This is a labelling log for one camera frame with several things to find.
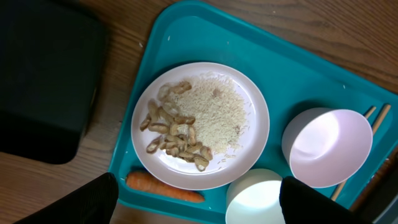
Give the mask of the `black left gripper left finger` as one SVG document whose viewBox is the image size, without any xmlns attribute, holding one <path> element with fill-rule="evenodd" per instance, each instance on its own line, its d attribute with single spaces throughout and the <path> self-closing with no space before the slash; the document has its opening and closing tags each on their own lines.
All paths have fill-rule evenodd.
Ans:
<svg viewBox="0 0 398 224">
<path fill-rule="evenodd" d="M 118 201 L 118 183 L 107 172 L 17 224 L 109 224 Z"/>
</svg>

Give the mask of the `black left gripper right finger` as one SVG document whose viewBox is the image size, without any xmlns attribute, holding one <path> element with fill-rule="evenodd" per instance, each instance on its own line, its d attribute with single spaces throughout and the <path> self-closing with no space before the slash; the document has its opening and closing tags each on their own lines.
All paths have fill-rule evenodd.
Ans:
<svg viewBox="0 0 398 224">
<path fill-rule="evenodd" d="M 282 180 L 279 203 L 286 224 L 367 223 L 292 176 Z"/>
</svg>

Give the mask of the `wooden chopstick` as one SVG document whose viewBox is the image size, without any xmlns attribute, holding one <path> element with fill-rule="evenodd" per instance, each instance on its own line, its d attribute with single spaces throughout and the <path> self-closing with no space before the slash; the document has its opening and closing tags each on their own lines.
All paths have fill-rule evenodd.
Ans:
<svg viewBox="0 0 398 224">
<path fill-rule="evenodd" d="M 370 109 L 368 109 L 367 112 L 364 114 L 364 117 L 368 119 L 374 113 L 375 110 L 376 110 L 375 106 L 370 107 Z"/>
<path fill-rule="evenodd" d="M 391 109 L 391 105 L 390 104 L 385 104 L 382 109 L 380 110 L 379 114 L 376 116 L 376 119 L 372 125 L 372 131 L 373 131 L 373 135 L 376 134 L 376 132 L 378 131 L 380 125 L 382 124 L 382 122 L 384 121 L 385 117 L 387 116 L 388 112 Z M 331 196 L 332 201 L 335 201 L 338 196 L 340 195 L 341 191 L 343 190 L 345 184 L 346 184 L 347 180 L 343 181 L 342 183 L 340 183 L 335 191 L 333 192 L 333 195 Z"/>
</svg>

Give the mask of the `white bowl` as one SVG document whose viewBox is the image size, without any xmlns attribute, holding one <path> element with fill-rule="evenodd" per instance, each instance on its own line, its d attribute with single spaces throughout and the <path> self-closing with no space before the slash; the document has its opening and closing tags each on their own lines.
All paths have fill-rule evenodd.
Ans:
<svg viewBox="0 0 398 224">
<path fill-rule="evenodd" d="M 282 177 L 252 169 L 232 182 L 226 194 L 226 224 L 284 223 L 279 202 Z"/>
</svg>

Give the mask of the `pink bowl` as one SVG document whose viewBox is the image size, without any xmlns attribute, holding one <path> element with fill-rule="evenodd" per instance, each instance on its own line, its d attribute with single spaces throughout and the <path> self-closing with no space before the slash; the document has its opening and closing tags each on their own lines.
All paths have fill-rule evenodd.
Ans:
<svg viewBox="0 0 398 224">
<path fill-rule="evenodd" d="M 298 114 L 282 135 L 282 152 L 292 175 L 313 188 L 338 185 L 365 163 L 373 130 L 362 114 L 312 108 Z"/>
</svg>

